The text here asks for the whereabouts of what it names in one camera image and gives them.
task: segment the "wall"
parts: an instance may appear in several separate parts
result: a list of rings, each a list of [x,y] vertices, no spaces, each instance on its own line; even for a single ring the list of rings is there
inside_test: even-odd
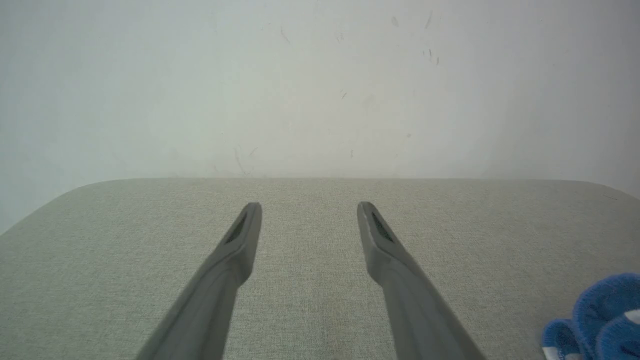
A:
[[[128,177],[534,177],[640,195],[640,3],[0,4],[0,232]]]

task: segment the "blue fabric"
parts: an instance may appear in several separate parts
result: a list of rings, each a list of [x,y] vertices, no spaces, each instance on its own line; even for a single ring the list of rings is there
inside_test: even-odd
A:
[[[556,319],[544,329],[543,347],[555,347],[563,360],[640,359],[640,324],[627,311],[640,309],[640,274],[608,277],[585,290],[573,307],[572,319]]]

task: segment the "gray fabric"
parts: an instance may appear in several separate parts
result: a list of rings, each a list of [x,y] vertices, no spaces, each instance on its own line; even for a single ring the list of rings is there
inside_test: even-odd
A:
[[[139,179],[66,193],[0,236],[0,358],[128,359],[243,205],[264,208],[227,359],[394,357],[356,204],[375,203],[490,359],[593,282],[640,271],[640,200],[569,181]]]

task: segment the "blue cloth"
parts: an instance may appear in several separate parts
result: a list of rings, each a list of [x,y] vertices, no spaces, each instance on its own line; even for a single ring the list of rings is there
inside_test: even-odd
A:
[[[580,295],[572,319],[544,329],[547,360],[640,359],[640,274],[608,277]]]

